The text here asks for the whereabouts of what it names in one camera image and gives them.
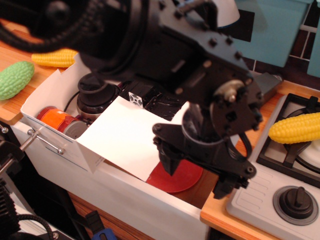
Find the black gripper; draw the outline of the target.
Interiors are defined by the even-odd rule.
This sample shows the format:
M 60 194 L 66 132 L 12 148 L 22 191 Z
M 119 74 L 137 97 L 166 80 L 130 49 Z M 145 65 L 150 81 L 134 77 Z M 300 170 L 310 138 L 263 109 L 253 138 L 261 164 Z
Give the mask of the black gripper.
M 181 160 L 218 175 L 214 199 L 221 200 L 234 189 L 246 189 L 257 173 L 247 157 L 236 152 L 229 136 L 218 135 L 210 112 L 197 104 L 189 105 L 180 125 L 156 123 L 152 131 L 160 162 L 170 176 Z

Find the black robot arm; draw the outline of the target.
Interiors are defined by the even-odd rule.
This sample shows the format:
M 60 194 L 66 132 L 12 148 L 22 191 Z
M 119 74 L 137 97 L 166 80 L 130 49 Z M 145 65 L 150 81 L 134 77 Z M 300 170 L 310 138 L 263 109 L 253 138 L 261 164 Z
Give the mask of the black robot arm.
M 222 199 L 257 173 L 231 136 L 250 154 L 246 131 L 263 118 L 262 93 L 217 15 L 211 0 L 3 0 L 0 17 L 39 42 L 5 27 L 0 39 L 29 53 L 73 49 L 100 79 L 149 83 L 189 102 L 181 125 L 153 126 L 159 159 L 169 174 L 183 159 L 217 174 Z

